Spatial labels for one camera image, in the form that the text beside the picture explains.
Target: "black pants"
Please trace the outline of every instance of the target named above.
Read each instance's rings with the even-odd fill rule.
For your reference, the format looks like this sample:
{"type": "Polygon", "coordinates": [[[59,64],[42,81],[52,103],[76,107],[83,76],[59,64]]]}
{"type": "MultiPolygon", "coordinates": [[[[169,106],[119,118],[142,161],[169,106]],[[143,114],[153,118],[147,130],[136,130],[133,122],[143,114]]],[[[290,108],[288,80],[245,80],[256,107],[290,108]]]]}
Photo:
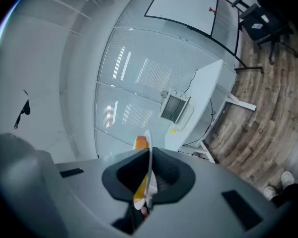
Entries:
{"type": "Polygon", "coordinates": [[[283,193],[280,196],[274,196],[271,201],[276,205],[276,207],[280,207],[285,202],[294,200],[298,197],[298,184],[294,183],[292,185],[287,186],[283,193]]]}

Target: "table top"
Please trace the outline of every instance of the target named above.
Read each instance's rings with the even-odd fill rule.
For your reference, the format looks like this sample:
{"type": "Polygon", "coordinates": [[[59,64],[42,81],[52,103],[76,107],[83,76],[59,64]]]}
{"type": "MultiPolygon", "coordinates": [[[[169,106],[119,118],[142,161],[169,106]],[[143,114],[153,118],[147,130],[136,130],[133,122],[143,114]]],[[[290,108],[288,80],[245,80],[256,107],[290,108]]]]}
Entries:
{"type": "Polygon", "coordinates": [[[187,140],[210,101],[217,85],[222,67],[223,60],[219,60],[197,70],[187,91],[188,96],[191,97],[188,104],[193,108],[193,113],[182,131],[168,131],[165,134],[165,149],[179,151],[184,142],[187,140]]]}
{"type": "Polygon", "coordinates": [[[212,34],[218,0],[153,0],[146,17],[163,18],[212,34]]]}

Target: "wooden floor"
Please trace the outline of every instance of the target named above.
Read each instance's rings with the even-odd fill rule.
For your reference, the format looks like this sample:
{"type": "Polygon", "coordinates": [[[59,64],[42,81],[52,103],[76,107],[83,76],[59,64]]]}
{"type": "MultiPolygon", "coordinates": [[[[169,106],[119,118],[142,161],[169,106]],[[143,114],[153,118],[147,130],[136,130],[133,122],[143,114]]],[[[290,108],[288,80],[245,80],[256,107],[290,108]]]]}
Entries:
{"type": "MultiPolygon", "coordinates": [[[[297,32],[290,44],[298,51],[297,32]]],[[[233,94],[257,109],[227,107],[220,126],[206,140],[220,165],[260,191],[268,184],[279,189],[285,170],[298,179],[298,59],[276,45],[275,64],[270,65],[269,47],[267,43],[259,50],[244,31],[243,61],[262,64],[265,74],[240,72],[233,94]]]]}

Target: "desk leg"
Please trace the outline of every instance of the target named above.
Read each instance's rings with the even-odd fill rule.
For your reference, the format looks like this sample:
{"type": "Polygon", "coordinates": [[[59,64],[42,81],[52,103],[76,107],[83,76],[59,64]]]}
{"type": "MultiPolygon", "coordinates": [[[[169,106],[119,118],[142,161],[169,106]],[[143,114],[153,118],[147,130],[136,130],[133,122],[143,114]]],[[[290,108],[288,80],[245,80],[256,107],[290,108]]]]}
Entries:
{"type": "Polygon", "coordinates": [[[194,147],[191,145],[186,145],[186,146],[182,146],[181,150],[183,150],[183,152],[198,152],[198,153],[202,153],[205,154],[207,156],[207,159],[212,162],[215,163],[212,155],[210,154],[210,152],[208,151],[208,149],[206,148],[206,146],[204,145],[204,143],[202,142],[202,140],[200,141],[200,145],[202,148],[198,148],[198,147],[194,147]]]}
{"type": "Polygon", "coordinates": [[[216,88],[220,92],[224,93],[227,96],[225,101],[233,103],[233,104],[241,106],[241,107],[244,107],[246,109],[251,109],[252,111],[256,110],[255,105],[247,103],[247,102],[240,101],[238,98],[236,98],[234,95],[232,95],[229,91],[227,91],[226,89],[224,89],[220,85],[217,84],[216,88]]]}

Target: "white sneaker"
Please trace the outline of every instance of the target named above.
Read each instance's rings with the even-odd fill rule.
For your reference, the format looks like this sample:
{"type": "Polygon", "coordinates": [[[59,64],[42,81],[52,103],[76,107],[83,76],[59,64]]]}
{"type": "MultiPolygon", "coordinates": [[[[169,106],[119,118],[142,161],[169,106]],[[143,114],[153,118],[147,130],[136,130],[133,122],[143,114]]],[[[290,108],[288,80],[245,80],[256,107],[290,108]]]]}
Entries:
{"type": "Polygon", "coordinates": [[[292,185],[295,183],[295,178],[292,175],[292,173],[285,171],[282,174],[282,185],[283,189],[285,189],[287,186],[292,185]]]}
{"type": "Polygon", "coordinates": [[[271,200],[274,196],[277,196],[276,190],[271,187],[271,186],[267,186],[264,189],[264,196],[268,199],[271,200]]]}

